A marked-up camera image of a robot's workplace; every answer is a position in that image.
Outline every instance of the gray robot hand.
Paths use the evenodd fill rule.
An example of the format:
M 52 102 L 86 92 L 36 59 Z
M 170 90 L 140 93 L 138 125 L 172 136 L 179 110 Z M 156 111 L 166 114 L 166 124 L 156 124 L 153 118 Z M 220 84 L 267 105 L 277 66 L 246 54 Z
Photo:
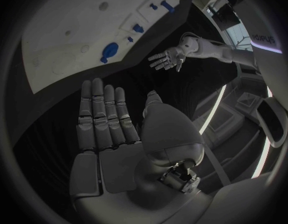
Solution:
M 126 106 L 124 89 L 104 87 L 99 78 L 84 81 L 77 134 L 82 150 L 102 151 L 140 142 Z
M 171 47 L 165 50 L 163 53 L 155 54 L 148 58 L 149 61 L 158 59 L 159 60 L 150 64 L 150 67 L 155 67 L 156 70 L 164 68 L 168 70 L 176 66 L 176 71 L 179 72 L 182 63 L 185 61 L 185 55 L 182 49 L 179 47 Z

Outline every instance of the robotic arm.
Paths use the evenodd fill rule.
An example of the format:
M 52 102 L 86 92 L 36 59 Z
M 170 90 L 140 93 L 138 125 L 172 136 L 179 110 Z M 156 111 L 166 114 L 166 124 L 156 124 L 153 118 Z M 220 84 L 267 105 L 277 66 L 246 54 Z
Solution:
M 209 40 L 191 36 L 184 37 L 177 47 L 168 48 L 163 53 L 149 57 L 148 60 L 160 58 L 150 64 L 150 67 L 155 67 L 156 70 L 161 68 L 168 70 L 176 66 L 176 71 L 179 72 L 186 57 L 212 57 L 225 63 L 238 62 L 257 69 L 253 52 L 232 50 L 232 47 L 228 45 L 214 45 Z

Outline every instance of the led light strip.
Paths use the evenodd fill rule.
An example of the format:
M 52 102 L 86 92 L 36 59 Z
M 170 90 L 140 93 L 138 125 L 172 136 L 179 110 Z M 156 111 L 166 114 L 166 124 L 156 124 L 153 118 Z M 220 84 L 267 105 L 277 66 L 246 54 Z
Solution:
M 269 89 L 269 87 L 267 87 L 267 88 L 268 88 L 268 97 L 273 97 L 271 90 Z M 264 150 L 260 156 L 260 160 L 258 162 L 258 165 L 257 165 L 257 167 L 254 171 L 254 174 L 252 175 L 251 178 L 257 178 L 260 175 L 260 173 L 261 173 L 261 171 L 265 165 L 265 162 L 266 162 L 266 159 L 267 159 L 267 156 L 269 153 L 270 145 L 271 145 L 271 143 L 267 137 L 266 142 L 265 142 L 265 146 L 264 146 Z
M 262 45 L 254 43 L 253 41 L 251 41 L 251 45 L 253 45 L 255 47 L 258 47 L 260 49 L 264 49 L 264 50 L 267 50 L 267 51 L 273 51 L 273 52 L 282 54 L 282 51 L 280 51 L 278 49 L 270 48 L 270 47 L 267 47 L 267 46 L 262 46 Z
M 225 92 L 225 89 L 226 89 L 226 85 L 224 85 L 224 86 L 222 87 L 221 92 L 220 92 L 220 94 L 219 94 L 219 97 L 218 97 L 218 99 L 217 99 L 217 101 L 216 101 L 213 109 L 211 110 L 209 116 L 207 117 L 205 123 L 203 124 L 202 128 L 201 128 L 200 131 L 199 131 L 200 134 L 203 134 L 203 132 L 205 131 L 205 129 L 206 129 L 206 127 L 208 126 L 209 122 L 211 121 L 212 117 L 214 116 L 214 114 L 215 114 L 215 112 L 216 112 L 216 110 L 217 110 L 217 108 L 218 108 L 218 106 L 219 106 L 219 104 L 220 104 L 220 102 L 221 102 L 221 99 L 222 99 L 222 97 L 223 97 L 223 94 L 224 94 L 224 92 Z

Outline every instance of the blue object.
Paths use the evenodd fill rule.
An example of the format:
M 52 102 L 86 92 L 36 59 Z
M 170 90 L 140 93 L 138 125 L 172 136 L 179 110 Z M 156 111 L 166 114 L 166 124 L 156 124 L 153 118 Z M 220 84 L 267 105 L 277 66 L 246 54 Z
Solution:
M 139 32 L 139 33 L 143 33 L 143 32 L 144 32 L 143 27 L 141 27 L 139 24 L 136 24 L 136 25 L 133 27 L 133 30 L 136 31 L 136 32 Z
M 107 45 L 103 50 L 103 57 L 101 58 L 101 62 L 106 64 L 108 62 L 107 58 L 115 56 L 115 54 L 118 51 L 118 47 L 119 47 L 118 44 L 115 42 Z
M 156 6 L 156 5 L 154 5 L 153 3 L 152 3 L 152 4 L 150 4 L 150 6 L 152 7 L 152 9 L 153 9 L 153 10 L 157 10 L 157 6 Z
M 168 9 L 169 12 L 171 12 L 171 13 L 174 12 L 174 7 L 172 7 L 170 4 L 168 4 L 168 3 L 166 2 L 166 0 L 162 1 L 160 4 L 161 4 L 162 6 L 164 6 L 166 9 Z

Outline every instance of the dark floor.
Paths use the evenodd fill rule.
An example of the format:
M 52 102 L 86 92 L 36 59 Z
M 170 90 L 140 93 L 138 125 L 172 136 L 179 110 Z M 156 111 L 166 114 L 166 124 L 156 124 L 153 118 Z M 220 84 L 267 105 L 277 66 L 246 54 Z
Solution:
M 215 27 L 195 7 L 188 22 L 165 39 L 151 54 L 176 46 L 180 36 L 192 31 L 204 38 L 222 41 Z M 104 79 L 105 84 L 123 87 L 133 123 L 142 123 L 146 95 L 156 90 L 164 103 L 193 117 L 200 100 L 237 76 L 234 64 L 215 59 L 187 59 L 180 71 L 156 71 L 144 59 L 140 64 Z M 66 219 L 75 219 L 69 200 L 69 175 L 78 153 L 75 125 L 80 92 L 73 93 L 41 116 L 14 148 L 27 179 L 39 195 Z

